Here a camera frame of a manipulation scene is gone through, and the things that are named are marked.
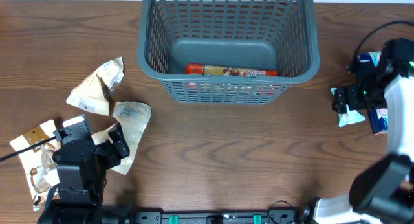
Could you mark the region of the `teal snack wrapper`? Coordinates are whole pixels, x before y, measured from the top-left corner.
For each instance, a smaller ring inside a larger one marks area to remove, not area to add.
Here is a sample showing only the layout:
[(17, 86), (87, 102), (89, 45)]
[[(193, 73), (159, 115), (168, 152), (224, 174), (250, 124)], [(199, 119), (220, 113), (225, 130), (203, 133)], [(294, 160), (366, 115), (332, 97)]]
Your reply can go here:
[(347, 105), (347, 113), (338, 114), (338, 126), (340, 128), (348, 124), (356, 124), (359, 122), (363, 122), (364, 120), (365, 120), (365, 117), (361, 115), (358, 111), (349, 109), (349, 99), (348, 99), (348, 105)]

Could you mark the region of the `blue tissue pack box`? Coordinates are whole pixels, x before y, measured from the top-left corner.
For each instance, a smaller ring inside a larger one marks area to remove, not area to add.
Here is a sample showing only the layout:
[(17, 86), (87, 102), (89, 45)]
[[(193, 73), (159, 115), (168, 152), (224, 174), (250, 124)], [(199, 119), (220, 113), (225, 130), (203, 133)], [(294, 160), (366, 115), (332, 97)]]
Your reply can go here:
[[(365, 52), (358, 55), (358, 63), (360, 64), (359, 72), (363, 75), (372, 75), (375, 73), (376, 67), (380, 61), (381, 52)], [(371, 129), (374, 135), (387, 134), (388, 132), (388, 110), (382, 109), (368, 109), (367, 115), (369, 117)]]

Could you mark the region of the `red snack bar package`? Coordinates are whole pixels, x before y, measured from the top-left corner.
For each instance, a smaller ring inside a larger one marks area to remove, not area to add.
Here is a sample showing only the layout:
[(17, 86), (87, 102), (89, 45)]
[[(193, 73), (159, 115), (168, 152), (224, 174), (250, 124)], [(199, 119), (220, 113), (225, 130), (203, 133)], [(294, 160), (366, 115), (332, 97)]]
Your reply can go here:
[[(211, 76), (242, 76), (254, 78), (258, 76), (278, 76), (277, 71), (271, 70), (258, 70), (258, 69), (244, 69), (238, 67), (223, 67), (215, 65), (203, 65), (203, 64), (187, 64), (186, 74), (201, 74)], [(188, 89), (197, 90), (198, 85), (195, 82), (187, 82)], [(201, 83), (201, 91), (211, 91), (213, 88), (219, 92), (224, 91), (225, 84), (215, 84), (214, 86), (209, 83)], [(228, 89), (231, 91), (242, 90), (242, 92), (249, 92), (252, 90), (252, 84), (245, 84), (240, 87), (237, 84), (228, 84)]]

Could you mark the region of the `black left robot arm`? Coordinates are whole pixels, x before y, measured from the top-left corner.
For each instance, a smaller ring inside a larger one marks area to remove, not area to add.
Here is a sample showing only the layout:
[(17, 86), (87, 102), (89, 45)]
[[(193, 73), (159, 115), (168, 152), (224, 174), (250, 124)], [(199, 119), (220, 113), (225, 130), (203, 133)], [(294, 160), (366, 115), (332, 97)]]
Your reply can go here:
[(103, 206), (106, 172), (130, 155), (121, 124), (109, 131), (109, 140), (95, 144), (86, 121), (54, 132), (63, 146), (54, 152), (59, 183), (48, 192), (38, 223), (134, 223), (132, 206)]

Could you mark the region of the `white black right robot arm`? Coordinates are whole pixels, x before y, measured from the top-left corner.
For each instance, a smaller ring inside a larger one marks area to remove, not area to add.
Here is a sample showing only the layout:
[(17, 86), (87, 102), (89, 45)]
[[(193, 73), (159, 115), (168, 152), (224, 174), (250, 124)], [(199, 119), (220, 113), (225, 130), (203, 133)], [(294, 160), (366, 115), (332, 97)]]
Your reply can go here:
[(334, 91), (332, 109), (386, 108), (387, 148), (382, 159), (353, 181), (348, 194), (317, 200), (309, 223), (412, 223), (413, 191), (413, 41), (384, 43), (379, 62), (357, 57), (356, 83)]

